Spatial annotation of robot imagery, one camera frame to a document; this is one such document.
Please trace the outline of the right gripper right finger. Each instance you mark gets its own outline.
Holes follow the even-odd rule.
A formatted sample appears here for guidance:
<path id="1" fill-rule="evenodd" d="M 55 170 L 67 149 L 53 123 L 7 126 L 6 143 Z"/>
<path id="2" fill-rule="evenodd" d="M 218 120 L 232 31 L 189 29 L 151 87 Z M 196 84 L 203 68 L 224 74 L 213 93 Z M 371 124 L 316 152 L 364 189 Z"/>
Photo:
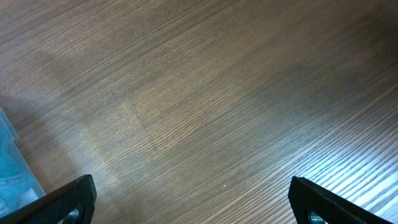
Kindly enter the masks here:
<path id="1" fill-rule="evenodd" d="M 298 224 L 391 224 L 303 177 L 292 177 L 288 198 Z"/>

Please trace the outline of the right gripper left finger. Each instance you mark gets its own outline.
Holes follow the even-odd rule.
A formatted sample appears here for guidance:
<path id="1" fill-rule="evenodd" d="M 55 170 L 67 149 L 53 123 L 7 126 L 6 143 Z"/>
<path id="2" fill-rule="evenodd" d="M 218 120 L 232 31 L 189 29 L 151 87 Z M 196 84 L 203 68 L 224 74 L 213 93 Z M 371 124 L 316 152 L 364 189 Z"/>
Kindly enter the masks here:
<path id="1" fill-rule="evenodd" d="M 4 224 L 90 224 L 95 211 L 96 188 L 85 174 L 57 190 L 1 218 Z"/>

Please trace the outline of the blue denim jeans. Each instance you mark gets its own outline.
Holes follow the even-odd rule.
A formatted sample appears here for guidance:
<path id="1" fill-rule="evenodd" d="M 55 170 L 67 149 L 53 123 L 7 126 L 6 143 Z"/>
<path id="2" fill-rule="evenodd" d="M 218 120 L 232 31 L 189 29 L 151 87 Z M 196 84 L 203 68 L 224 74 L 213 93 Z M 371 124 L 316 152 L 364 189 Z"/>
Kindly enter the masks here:
<path id="1" fill-rule="evenodd" d="M 1 127 L 1 217 L 38 199 L 35 178 L 8 153 L 11 144 L 7 129 Z"/>

